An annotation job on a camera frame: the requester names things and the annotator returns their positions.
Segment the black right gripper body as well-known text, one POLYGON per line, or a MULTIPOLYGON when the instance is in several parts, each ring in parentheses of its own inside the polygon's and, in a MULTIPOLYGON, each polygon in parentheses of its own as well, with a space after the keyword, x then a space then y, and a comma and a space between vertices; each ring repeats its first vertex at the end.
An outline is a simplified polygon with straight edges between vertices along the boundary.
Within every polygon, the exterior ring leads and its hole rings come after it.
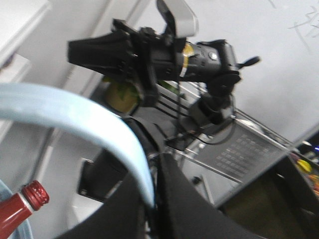
POLYGON ((142 95, 141 106, 159 100, 159 80, 175 80, 182 66, 184 38, 177 38, 168 24, 158 35, 150 27, 135 30, 114 19, 112 32, 96 38, 68 42, 68 62, 123 83, 132 80, 142 95))

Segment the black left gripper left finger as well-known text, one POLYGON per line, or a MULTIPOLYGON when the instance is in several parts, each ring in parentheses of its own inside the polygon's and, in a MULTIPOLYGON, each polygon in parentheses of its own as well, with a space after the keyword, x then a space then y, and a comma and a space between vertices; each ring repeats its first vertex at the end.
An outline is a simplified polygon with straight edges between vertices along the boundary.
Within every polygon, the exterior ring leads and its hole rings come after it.
POLYGON ((60 239, 143 239, 145 208, 136 183, 127 174, 115 193, 91 216, 60 239))

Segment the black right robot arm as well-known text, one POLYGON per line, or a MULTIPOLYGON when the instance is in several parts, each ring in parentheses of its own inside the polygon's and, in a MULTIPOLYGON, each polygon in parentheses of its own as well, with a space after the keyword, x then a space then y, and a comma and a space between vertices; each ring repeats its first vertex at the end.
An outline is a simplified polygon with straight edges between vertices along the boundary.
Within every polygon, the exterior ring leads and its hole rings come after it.
POLYGON ((255 56, 238 63, 224 39, 195 44, 179 39, 172 23, 162 34, 150 27, 135 30, 119 19, 114 19, 113 27, 104 36, 70 41, 68 61, 118 82, 133 81, 143 107, 158 102, 160 81, 204 83, 207 94, 199 108, 211 121, 221 121, 221 110, 230 105, 230 95, 241 79, 239 71, 260 60, 255 56))

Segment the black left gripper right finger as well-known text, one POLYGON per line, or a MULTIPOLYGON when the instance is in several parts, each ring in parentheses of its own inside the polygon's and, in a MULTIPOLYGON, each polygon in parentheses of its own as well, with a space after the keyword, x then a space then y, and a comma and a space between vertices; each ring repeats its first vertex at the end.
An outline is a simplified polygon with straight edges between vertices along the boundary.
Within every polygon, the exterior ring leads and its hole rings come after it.
POLYGON ((169 153, 159 160, 158 217, 161 239, 258 239, 207 202, 169 153))

